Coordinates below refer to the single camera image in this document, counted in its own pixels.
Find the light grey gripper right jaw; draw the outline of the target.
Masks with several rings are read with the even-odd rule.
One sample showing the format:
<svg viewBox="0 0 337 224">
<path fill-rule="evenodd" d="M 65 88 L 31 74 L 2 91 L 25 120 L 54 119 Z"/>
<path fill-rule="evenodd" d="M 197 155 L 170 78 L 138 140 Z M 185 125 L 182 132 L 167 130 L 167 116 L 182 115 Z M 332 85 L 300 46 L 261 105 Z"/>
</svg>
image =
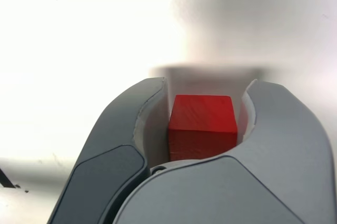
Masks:
<svg viewBox="0 0 337 224">
<path fill-rule="evenodd" d="M 332 149 L 314 113 L 258 80 L 242 110 L 238 146 L 152 175 L 116 223 L 336 223 Z"/>
</svg>

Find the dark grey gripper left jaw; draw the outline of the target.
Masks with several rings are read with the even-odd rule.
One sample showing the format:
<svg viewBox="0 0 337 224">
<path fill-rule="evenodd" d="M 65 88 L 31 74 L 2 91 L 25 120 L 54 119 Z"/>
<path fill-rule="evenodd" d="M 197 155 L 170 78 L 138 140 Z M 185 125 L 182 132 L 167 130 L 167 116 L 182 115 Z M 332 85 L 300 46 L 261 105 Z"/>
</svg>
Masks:
<svg viewBox="0 0 337 224">
<path fill-rule="evenodd" d="M 49 223 L 112 223 L 129 194 L 168 162 L 167 81 L 147 78 L 101 113 Z"/>
</svg>

